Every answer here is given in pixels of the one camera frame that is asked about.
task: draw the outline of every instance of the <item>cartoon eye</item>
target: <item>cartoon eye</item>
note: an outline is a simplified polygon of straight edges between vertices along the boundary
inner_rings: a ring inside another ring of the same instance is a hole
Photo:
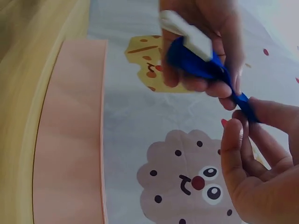
[[[218,184],[209,184],[203,189],[202,197],[210,205],[217,205],[223,198],[222,187]]]
[[[199,176],[204,178],[205,181],[213,181],[218,176],[218,169],[213,166],[205,166],[199,171]]]

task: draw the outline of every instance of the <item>red nose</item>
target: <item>red nose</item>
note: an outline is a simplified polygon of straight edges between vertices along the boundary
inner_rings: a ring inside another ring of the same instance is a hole
[[[193,177],[191,185],[196,190],[202,190],[205,187],[205,180],[201,176]]]

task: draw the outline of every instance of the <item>red dot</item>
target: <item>red dot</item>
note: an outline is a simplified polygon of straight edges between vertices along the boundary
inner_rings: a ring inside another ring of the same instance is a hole
[[[156,69],[157,69],[158,71],[162,71],[162,66],[161,66],[161,65],[156,65]]]
[[[227,124],[227,122],[228,122],[227,120],[222,119],[222,120],[221,120],[222,126],[225,127],[225,125]]]
[[[196,190],[201,190],[205,187],[205,180],[201,176],[193,177],[191,185]]]
[[[267,49],[264,49],[264,50],[263,50],[263,53],[264,53],[266,56],[269,56],[269,52],[267,51]]]

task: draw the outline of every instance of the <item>cartoon mouth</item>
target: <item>cartoon mouth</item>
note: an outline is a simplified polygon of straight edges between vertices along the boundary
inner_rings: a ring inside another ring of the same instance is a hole
[[[186,188],[187,182],[191,183],[196,190],[202,190],[205,187],[205,180],[201,176],[195,176],[192,180],[184,175],[180,175],[179,178],[182,179],[181,190],[187,195],[191,195],[191,191]]]

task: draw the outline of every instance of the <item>finger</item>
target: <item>finger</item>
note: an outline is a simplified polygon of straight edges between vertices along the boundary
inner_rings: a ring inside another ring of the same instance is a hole
[[[224,82],[212,82],[209,84],[206,93],[211,97],[227,98],[232,94],[232,90]]]
[[[221,142],[221,167],[228,191],[232,196],[237,187],[247,178],[242,167],[241,147],[243,127],[240,121],[230,120],[224,128]]]
[[[165,85],[173,88],[176,87],[179,83],[178,71],[167,63],[165,57],[172,41],[175,40],[178,36],[164,29],[162,30],[162,34],[163,34],[162,54],[161,54],[161,65],[163,68],[162,75],[163,75]]]
[[[299,108],[272,101],[250,98],[257,118],[264,124],[278,128],[289,134],[295,121],[299,119]]]
[[[237,110],[233,113],[233,118],[241,121],[244,129],[242,148],[241,148],[241,159],[244,170],[250,175],[255,176],[262,181],[268,180],[268,169],[254,158],[251,142],[249,140],[249,124],[247,118],[244,116],[242,111]]]
[[[280,161],[292,161],[290,154],[259,124],[249,125],[249,136],[271,167]]]
[[[224,109],[228,111],[232,111],[236,107],[236,104],[230,98],[219,98],[219,101],[224,107]]]
[[[189,91],[204,92],[208,87],[206,80],[202,78],[192,77],[191,75],[183,75],[181,82]]]
[[[241,93],[239,77],[245,58],[241,30],[240,15],[237,10],[234,10],[221,27],[220,34],[226,54],[225,66],[231,74],[233,88],[239,94]]]
[[[242,111],[237,110],[233,113],[232,118],[238,119],[243,126],[243,141],[242,141],[242,148],[241,148],[241,158],[242,161],[251,162],[254,160],[253,151],[251,142],[249,140],[249,125],[246,117],[242,113]]]

